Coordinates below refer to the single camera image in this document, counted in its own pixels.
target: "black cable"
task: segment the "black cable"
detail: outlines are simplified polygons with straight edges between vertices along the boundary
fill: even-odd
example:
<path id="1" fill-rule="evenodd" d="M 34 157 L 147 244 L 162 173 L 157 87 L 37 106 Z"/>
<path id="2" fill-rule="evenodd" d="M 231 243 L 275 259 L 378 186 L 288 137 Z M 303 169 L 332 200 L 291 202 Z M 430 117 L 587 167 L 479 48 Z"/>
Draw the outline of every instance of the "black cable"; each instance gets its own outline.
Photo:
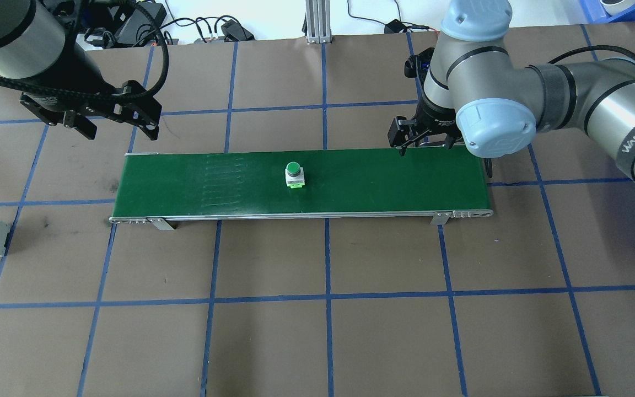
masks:
<path id="1" fill-rule="evenodd" d="M 207 31 L 209 32 L 209 35 L 212 36 L 212 28 L 210 27 L 209 22 L 207 21 L 207 18 L 203 18 L 201 16 L 198 16 L 197 18 L 195 18 L 196 23 L 200 20 L 204 21 L 207 24 Z"/>
<path id="2" fill-rule="evenodd" d="M 168 40 L 168 45 L 173 45 L 173 36 L 171 36 L 171 34 L 168 32 L 168 30 L 163 32 L 163 38 Z"/>
<path id="3" fill-rule="evenodd" d="M 45 87 L 43 85 L 27 84 L 27 83 L 22 83 L 20 81 L 13 80 L 11 78 L 4 78 L 4 77 L 0 77 L 0 86 L 5 88 L 10 88 L 12 90 L 23 91 L 25 93 L 43 95 L 46 97 L 66 98 L 66 99 L 81 100 L 81 101 L 96 100 L 96 101 L 106 101 L 107 103 L 119 103 L 119 104 L 131 103 L 132 101 L 136 101 L 142 98 L 152 97 L 153 95 L 161 91 L 161 88 L 163 87 L 164 83 L 166 83 L 166 79 L 168 77 L 168 63 L 169 63 L 168 46 L 165 40 L 162 40 L 163 33 L 161 31 L 161 28 L 158 25 L 156 25 L 156 22 L 154 22 L 153 16 L 151 16 L 151 14 L 145 8 L 141 7 L 141 5 L 139 5 L 139 3 L 137 3 L 135 0 L 118 0 L 117 4 L 118 5 L 126 4 L 126 5 L 129 5 L 130 7 L 133 7 L 136 10 L 139 10 L 139 12 L 141 12 L 144 15 L 144 17 L 146 17 L 149 20 L 149 22 L 152 22 L 152 26 L 156 32 L 156 35 L 157 37 L 159 37 L 158 42 L 161 45 L 162 60 L 163 60 L 161 75 L 159 76 L 158 81 L 156 81 L 156 84 L 154 84 L 146 92 L 138 93 L 138 94 L 120 94 L 120 95 L 90 94 L 90 93 L 81 93 L 79 91 L 62 90 L 60 88 Z"/>
<path id="4" fill-rule="evenodd" d="M 170 21 L 170 22 L 168 22 L 168 23 L 166 23 L 164 25 L 161 25 L 161 29 L 167 28 L 170 25 L 173 25 L 174 23 L 176 25 L 180 26 L 181 28 L 184 28 L 186 26 L 195 25 L 195 27 L 197 28 L 197 33 L 199 33 L 200 34 L 200 38 L 202 38 L 202 42 L 207 42 L 207 40 L 205 39 L 205 36 L 202 35 L 202 28 L 200 27 L 199 23 L 197 23 L 197 21 L 200 20 L 200 19 L 204 19 L 204 18 L 202 18 L 202 17 L 198 17 L 196 19 L 192 19 L 192 18 L 177 18 L 177 19 L 174 19 L 174 20 L 172 20 L 172 21 Z M 178 23 L 181 20 L 189 20 L 191 23 L 188 23 L 186 25 L 181 25 L 181 24 Z M 205 21 L 205 23 L 207 23 L 207 28 L 209 29 L 209 22 Z M 147 38 L 149 38 L 149 35 L 154 35 L 152 30 L 149 30 L 149 29 L 144 30 L 143 32 L 139 32 L 141 30 L 141 28 L 146 27 L 146 26 L 151 27 L 151 25 L 149 25 L 148 23 L 142 23 L 136 29 L 137 30 L 137 33 L 136 33 L 137 42 L 131 47 L 138 47 L 139 45 L 143 44 L 146 41 Z M 148 35 L 146 35 L 146 36 L 144 36 L 142 38 L 139 38 L 139 35 L 143 35 L 144 33 L 148 33 Z"/>
<path id="5" fill-rule="evenodd" d="M 589 51 L 618 52 L 618 53 L 622 53 L 623 55 L 628 56 L 629 58 L 631 58 L 632 61 L 635 62 L 635 53 L 631 52 L 630 50 L 627 50 L 624 47 L 617 47 L 615 45 L 590 45 L 588 47 L 577 48 L 576 50 L 572 50 L 572 51 L 568 51 L 566 53 L 563 53 L 563 55 L 556 56 L 555 58 L 550 60 L 548 63 L 557 63 L 558 61 L 564 60 L 565 58 L 567 58 L 569 56 L 573 56 L 573 55 L 577 55 L 578 53 L 589 52 Z"/>
<path id="6" fill-rule="evenodd" d="M 347 15 L 351 16 L 354 19 L 370 20 L 372 22 L 380 23 L 381 25 L 386 26 L 386 24 L 381 22 L 380 20 L 375 20 L 375 19 L 372 19 L 372 18 L 364 18 L 363 16 L 352 15 L 352 10 L 351 10 L 351 6 L 349 4 L 349 0 L 347 0 Z"/>
<path id="7" fill-rule="evenodd" d="M 396 3 L 396 10 L 399 11 L 399 20 L 401 20 L 401 6 L 399 5 L 399 0 L 394 0 L 394 3 Z"/>

